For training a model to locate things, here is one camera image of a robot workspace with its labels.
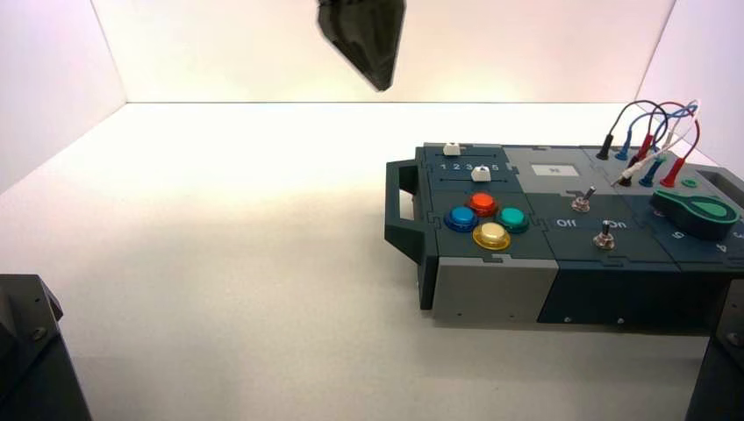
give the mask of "white label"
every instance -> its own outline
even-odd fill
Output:
[[[555,221],[558,226],[562,226],[564,228],[568,228],[570,226],[576,226],[576,220],[575,219],[558,219]]]
[[[627,228],[625,222],[607,221],[610,223],[610,228]]]
[[[535,175],[552,177],[578,177],[579,173],[573,165],[533,164]]]

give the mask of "white wall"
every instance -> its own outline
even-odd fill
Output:
[[[700,150],[744,177],[741,99],[744,98],[744,2],[676,3],[639,97],[700,97]]]
[[[124,102],[88,0],[0,0],[0,192]]]
[[[674,0],[408,0],[393,88],[317,0],[94,0],[130,101],[625,101]]]

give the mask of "screw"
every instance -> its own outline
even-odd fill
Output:
[[[36,329],[31,332],[31,339],[33,339],[34,342],[40,341],[42,338],[44,338],[47,335],[47,329],[44,327],[37,327]]]
[[[736,346],[737,348],[744,348],[744,336],[741,336],[739,333],[728,333],[726,339],[729,344]]]

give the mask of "yellow button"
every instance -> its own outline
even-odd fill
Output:
[[[503,226],[495,222],[479,225],[473,231],[473,240],[481,247],[489,250],[504,250],[512,238]]]

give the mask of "black handle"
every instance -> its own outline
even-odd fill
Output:
[[[400,217],[400,190],[414,196],[419,194],[419,170],[415,160],[388,162],[385,180],[385,239],[421,264],[425,223]]]

